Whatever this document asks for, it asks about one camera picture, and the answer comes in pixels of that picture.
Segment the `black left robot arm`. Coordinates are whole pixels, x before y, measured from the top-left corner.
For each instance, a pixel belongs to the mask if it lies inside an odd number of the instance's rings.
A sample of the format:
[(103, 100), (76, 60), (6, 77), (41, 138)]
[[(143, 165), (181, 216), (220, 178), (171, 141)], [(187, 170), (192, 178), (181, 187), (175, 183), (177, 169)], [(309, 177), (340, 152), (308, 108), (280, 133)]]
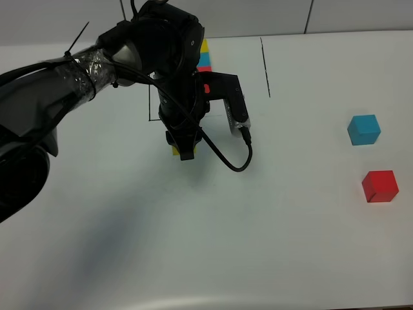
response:
[(205, 29), (166, 1), (147, 1), (90, 47), (1, 75), (1, 219), (27, 206), (57, 156), (57, 125), (107, 86), (154, 85), (169, 134), (195, 134)]

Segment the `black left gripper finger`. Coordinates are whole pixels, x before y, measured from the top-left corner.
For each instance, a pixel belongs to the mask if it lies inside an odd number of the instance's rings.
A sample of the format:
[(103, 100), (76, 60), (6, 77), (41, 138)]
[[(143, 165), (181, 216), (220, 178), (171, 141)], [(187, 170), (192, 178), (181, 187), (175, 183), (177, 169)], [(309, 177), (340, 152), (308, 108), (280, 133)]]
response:
[(166, 141), (180, 156), (181, 161), (193, 160), (196, 145), (202, 140), (196, 129), (166, 131)]

